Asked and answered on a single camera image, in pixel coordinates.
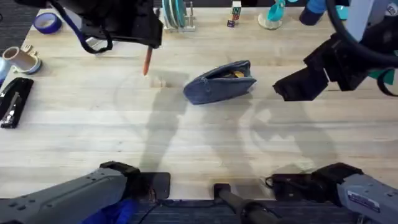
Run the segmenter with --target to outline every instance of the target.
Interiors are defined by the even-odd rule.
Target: cable
[[[343,42],[348,44],[356,54],[364,57],[372,62],[381,63],[388,67],[398,67],[398,57],[382,54],[368,49],[367,47],[359,44],[353,36],[345,29],[342,21],[340,20],[336,10],[335,0],[326,0],[326,8],[328,15],[336,33],[342,39]]]
[[[159,207],[159,206],[165,206],[165,207],[167,207],[167,208],[212,208],[212,207],[215,207],[215,206],[219,206],[219,205],[221,205],[222,203],[215,203],[215,201],[213,200],[213,203],[211,204],[211,205],[200,205],[200,206],[183,206],[183,205],[170,205],[170,204],[167,204],[166,202],[165,202],[165,200],[158,200],[157,199],[157,194],[156,194],[156,191],[154,190],[154,189],[152,189],[152,193],[153,193],[153,196],[154,196],[154,200],[156,201],[156,204],[152,207],[152,208],[150,208],[143,216],[142,216],[142,218],[139,220],[139,222],[138,222],[138,224],[141,224],[144,220],[145,220],[145,218],[153,211],[153,210],[155,210],[157,207]]]
[[[112,38],[109,34],[109,32],[105,29],[104,24],[101,24],[101,30],[104,33],[107,41],[107,46],[103,47],[99,50],[95,50],[91,48],[84,37],[84,35],[80,32],[79,28],[73,23],[73,21],[69,18],[68,14],[65,12],[63,7],[57,3],[56,1],[50,1],[51,5],[58,11],[58,13],[61,15],[62,19],[72,28],[74,33],[76,34],[77,38],[80,41],[80,45],[90,54],[98,54],[98,53],[103,53],[107,50],[111,50],[113,48],[113,43],[112,43]]]
[[[269,183],[270,180],[272,180],[272,177],[267,177],[267,178],[265,179],[264,183],[266,184],[266,186],[267,186],[269,189],[272,189],[272,188],[273,188],[273,185]]]
[[[384,72],[382,72],[379,77],[377,78],[377,86],[379,87],[380,91],[382,91],[385,95],[387,96],[394,96],[398,97],[398,95],[393,94],[387,87],[386,84],[384,83],[384,77],[391,71],[390,68],[386,69]]]
[[[139,220],[138,224],[141,224],[141,223],[145,220],[145,218],[146,218],[153,210],[155,210],[155,208],[157,208],[159,205],[160,205],[160,203],[156,203],[154,206],[152,206],[152,208],[150,208],[150,209],[145,213],[145,215],[142,216],[142,218]]]

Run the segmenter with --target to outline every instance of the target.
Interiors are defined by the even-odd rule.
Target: label
[[[363,197],[357,193],[347,191],[348,199],[352,202],[358,203],[362,206],[365,206],[368,209],[371,209],[377,213],[380,213],[380,204],[374,200],[371,200],[367,197]]]

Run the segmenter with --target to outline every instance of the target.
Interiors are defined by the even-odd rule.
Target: wooden tabletop
[[[246,198],[270,198],[261,179],[345,162],[398,187],[398,103],[368,78],[352,92],[330,85],[316,100],[284,102],[272,85],[333,32],[324,17],[313,27],[288,8],[280,29],[264,30],[242,9],[198,8],[195,32],[164,33],[142,75],[147,47],[116,43],[86,53],[64,23],[54,35],[31,28],[44,61],[19,127],[0,129],[0,198],[79,177],[106,161],[170,172],[170,198],[212,198],[229,182]],[[183,96],[190,80],[219,65],[250,60],[257,79],[250,94],[194,106]],[[6,83],[20,74],[10,73]]]

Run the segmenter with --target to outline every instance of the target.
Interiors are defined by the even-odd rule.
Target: blue pouch
[[[241,60],[200,75],[183,93],[193,105],[212,103],[244,95],[256,81],[250,75],[250,61]]]

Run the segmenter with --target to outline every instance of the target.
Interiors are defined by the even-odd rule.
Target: stapler
[[[28,78],[15,78],[0,93],[0,128],[16,128],[33,85]]]

